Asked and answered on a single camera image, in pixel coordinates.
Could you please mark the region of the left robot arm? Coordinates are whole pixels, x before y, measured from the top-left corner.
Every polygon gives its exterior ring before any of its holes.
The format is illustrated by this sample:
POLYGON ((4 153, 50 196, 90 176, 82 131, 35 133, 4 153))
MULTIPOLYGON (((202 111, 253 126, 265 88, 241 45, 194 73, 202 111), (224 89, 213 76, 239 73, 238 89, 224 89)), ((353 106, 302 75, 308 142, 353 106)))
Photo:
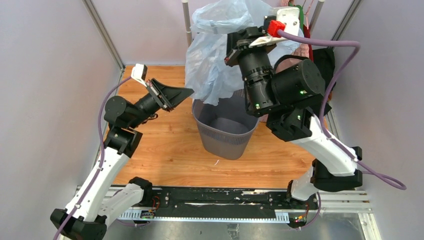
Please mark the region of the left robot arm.
POLYGON ((142 138, 137 127, 154 120, 159 110, 170 112, 193 94, 191 88, 174 87, 158 80, 138 77, 147 94, 136 103, 116 95, 104 99, 99 119, 109 127, 99 133, 100 154, 79 192, 65 208, 56 208, 50 221, 56 227, 54 239, 101 240, 109 226, 130 207, 149 206, 153 201, 153 185, 134 177, 110 199, 105 200, 114 179, 135 153, 142 138))

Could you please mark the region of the light blue plastic bag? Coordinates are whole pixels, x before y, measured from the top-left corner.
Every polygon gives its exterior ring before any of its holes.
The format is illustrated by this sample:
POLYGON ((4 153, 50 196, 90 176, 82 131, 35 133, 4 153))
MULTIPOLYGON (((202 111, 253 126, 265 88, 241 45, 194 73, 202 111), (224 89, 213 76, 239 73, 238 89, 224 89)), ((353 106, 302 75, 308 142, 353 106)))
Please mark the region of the light blue plastic bag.
POLYGON ((191 97, 218 105, 243 89, 239 68, 227 66, 227 35, 247 27, 261 27, 272 6, 262 0, 219 0, 192 14, 196 37, 186 52, 185 87, 191 97))

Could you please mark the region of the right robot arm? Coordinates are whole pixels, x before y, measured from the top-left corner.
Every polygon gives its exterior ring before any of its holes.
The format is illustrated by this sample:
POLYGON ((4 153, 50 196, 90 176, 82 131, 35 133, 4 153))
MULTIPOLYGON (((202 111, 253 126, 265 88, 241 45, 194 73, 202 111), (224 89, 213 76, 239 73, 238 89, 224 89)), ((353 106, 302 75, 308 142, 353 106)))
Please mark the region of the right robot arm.
POLYGON ((241 71, 247 114, 267 116, 266 127, 274 136, 314 156, 309 170, 289 182, 286 204, 298 209, 318 191, 335 193, 361 187, 363 174, 357 166, 361 148, 340 143, 319 119, 320 109, 329 107, 319 69, 310 59, 300 57, 294 66, 277 71, 268 56, 274 44, 254 46, 264 35, 260 27, 229 33, 224 62, 241 71))

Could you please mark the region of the grey mesh trash bin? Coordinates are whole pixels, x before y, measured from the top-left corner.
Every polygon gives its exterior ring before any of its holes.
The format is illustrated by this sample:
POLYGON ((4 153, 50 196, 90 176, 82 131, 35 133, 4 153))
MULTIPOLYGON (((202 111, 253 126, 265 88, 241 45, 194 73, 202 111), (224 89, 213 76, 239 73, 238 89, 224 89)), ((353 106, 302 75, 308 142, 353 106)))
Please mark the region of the grey mesh trash bin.
POLYGON ((246 113, 242 90, 235 91, 230 98, 219 99, 218 105, 196 99, 191 110, 204 149, 228 160, 237 160, 244 154, 260 122, 246 113))

